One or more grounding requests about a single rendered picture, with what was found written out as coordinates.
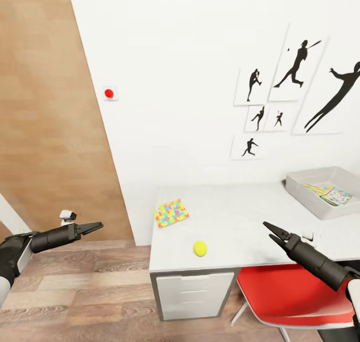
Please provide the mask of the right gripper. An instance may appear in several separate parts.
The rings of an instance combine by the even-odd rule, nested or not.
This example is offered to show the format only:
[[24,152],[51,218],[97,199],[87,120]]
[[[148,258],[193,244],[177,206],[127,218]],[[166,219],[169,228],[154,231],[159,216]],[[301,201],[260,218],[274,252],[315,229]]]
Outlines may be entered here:
[[300,266],[317,277],[320,268],[326,260],[329,260],[327,256],[302,242],[301,237],[296,233],[289,233],[266,221],[263,224],[274,233],[274,235],[269,234],[270,238],[287,252],[287,256],[290,259],[296,261]]

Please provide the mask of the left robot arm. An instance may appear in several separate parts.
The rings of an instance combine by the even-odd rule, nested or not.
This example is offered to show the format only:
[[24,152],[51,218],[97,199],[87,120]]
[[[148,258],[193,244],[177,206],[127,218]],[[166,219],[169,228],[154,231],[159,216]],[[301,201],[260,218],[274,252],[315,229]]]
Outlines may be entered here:
[[81,234],[89,234],[104,226],[102,222],[78,225],[72,222],[76,217],[74,212],[63,210],[60,215],[62,227],[45,232],[14,234],[0,244],[0,311],[15,279],[33,254],[81,240]]

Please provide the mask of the board game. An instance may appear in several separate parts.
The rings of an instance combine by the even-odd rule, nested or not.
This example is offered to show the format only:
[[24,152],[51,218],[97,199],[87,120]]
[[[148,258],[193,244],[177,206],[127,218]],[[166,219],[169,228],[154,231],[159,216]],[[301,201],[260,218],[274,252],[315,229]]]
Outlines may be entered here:
[[328,190],[327,194],[320,195],[319,197],[332,206],[338,207],[344,205],[353,197],[352,194],[331,185],[326,186],[324,189]]

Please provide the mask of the tennis ball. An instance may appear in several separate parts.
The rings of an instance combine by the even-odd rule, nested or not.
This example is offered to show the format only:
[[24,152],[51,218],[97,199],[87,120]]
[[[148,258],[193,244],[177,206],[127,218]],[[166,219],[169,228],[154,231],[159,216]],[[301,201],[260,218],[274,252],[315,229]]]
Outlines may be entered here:
[[198,240],[194,243],[193,250],[197,256],[204,256],[207,253],[208,247],[205,242]]

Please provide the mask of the jigsaw puzzle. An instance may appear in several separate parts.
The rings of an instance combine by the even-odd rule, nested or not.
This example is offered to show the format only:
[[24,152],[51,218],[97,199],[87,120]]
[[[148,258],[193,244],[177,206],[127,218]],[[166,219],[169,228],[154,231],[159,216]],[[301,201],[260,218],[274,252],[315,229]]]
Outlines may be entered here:
[[153,212],[159,228],[190,217],[181,200],[161,205],[159,208],[160,212],[157,212],[157,210]]
[[320,187],[316,187],[316,186],[313,186],[313,185],[310,185],[310,184],[304,184],[304,186],[309,189],[310,191],[312,191],[312,194],[316,194],[317,196],[322,196],[322,195],[325,195],[327,194],[328,190],[327,189],[322,189]]

